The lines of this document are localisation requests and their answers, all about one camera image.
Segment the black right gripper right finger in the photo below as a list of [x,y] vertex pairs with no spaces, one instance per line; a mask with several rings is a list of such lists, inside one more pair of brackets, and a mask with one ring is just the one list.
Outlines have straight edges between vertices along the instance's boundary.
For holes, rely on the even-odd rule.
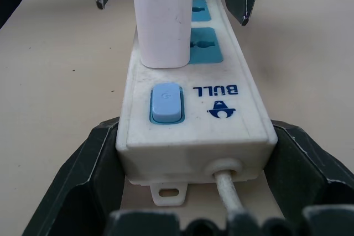
[[278,142],[264,173],[283,218],[266,236],[354,236],[354,174],[302,128],[272,122]]

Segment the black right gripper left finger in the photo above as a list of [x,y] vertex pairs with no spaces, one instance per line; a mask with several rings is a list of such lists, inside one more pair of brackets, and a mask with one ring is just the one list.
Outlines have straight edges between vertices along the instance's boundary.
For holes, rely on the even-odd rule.
[[116,151],[119,118],[101,122],[65,161],[22,236],[102,236],[121,205],[126,175]]

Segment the white charger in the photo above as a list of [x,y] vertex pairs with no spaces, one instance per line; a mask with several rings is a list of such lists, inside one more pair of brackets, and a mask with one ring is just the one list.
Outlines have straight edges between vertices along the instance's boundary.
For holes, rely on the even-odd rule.
[[192,0],[134,0],[142,64],[178,68],[189,63]]

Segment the white power strip blue sockets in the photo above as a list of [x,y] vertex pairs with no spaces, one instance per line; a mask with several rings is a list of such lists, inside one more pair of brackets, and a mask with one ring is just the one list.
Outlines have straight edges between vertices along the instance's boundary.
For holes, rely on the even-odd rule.
[[258,177],[277,140],[221,0],[192,0],[183,67],[144,66],[136,28],[116,150],[156,205],[181,205],[189,184],[212,182],[235,204],[234,182]]

